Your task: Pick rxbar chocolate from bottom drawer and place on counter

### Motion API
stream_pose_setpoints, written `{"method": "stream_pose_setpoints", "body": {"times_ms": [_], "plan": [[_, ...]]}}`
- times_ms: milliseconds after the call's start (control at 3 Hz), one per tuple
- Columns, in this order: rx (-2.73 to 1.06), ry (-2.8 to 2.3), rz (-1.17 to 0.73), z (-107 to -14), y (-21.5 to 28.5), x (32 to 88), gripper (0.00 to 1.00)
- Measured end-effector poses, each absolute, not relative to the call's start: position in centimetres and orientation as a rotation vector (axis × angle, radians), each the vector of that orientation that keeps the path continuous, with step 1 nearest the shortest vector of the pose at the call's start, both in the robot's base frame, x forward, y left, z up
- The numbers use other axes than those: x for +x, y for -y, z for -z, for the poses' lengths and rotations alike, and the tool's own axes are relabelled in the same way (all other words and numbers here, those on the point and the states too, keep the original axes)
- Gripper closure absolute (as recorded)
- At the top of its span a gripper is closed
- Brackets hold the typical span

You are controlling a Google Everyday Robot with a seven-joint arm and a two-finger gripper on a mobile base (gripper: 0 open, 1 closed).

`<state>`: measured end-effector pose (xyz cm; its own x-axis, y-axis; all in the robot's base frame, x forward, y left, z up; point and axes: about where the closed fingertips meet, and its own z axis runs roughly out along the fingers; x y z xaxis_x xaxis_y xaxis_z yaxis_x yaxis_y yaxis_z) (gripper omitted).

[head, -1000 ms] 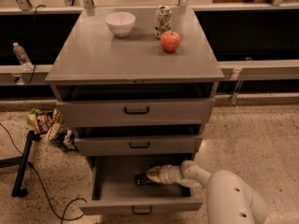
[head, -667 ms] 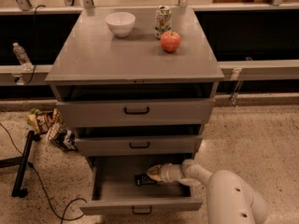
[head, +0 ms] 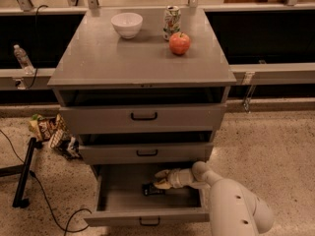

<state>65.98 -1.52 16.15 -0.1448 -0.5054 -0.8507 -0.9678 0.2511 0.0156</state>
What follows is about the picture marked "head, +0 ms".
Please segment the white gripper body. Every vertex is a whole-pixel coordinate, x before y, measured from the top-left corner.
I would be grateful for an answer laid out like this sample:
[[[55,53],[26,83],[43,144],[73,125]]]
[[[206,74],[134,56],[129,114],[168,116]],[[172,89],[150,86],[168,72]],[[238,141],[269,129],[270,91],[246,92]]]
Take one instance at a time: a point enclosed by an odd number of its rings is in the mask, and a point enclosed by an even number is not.
[[[191,186],[194,182],[195,178],[192,173],[192,170],[187,169],[172,169],[168,176],[167,181],[172,188],[178,189],[183,188],[185,186]]]

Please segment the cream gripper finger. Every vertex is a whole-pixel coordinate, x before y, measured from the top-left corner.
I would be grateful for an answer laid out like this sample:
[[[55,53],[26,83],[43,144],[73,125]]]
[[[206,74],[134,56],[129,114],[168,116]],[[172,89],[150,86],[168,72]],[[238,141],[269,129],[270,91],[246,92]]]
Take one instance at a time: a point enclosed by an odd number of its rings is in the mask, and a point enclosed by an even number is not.
[[[157,179],[162,179],[162,178],[166,178],[170,173],[169,169],[164,169],[162,171],[159,171],[158,173],[155,174],[155,177]]]
[[[164,179],[154,182],[154,186],[160,190],[169,190],[172,187],[172,185]]]

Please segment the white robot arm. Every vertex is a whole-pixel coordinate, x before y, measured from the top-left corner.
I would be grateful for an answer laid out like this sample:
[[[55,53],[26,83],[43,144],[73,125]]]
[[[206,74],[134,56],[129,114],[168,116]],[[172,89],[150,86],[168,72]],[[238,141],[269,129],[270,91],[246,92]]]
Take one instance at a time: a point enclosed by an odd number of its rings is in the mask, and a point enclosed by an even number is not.
[[[155,174],[158,189],[210,189],[212,236],[259,236],[270,231],[275,216],[269,205],[242,184],[223,178],[206,162],[191,168],[164,169]]]

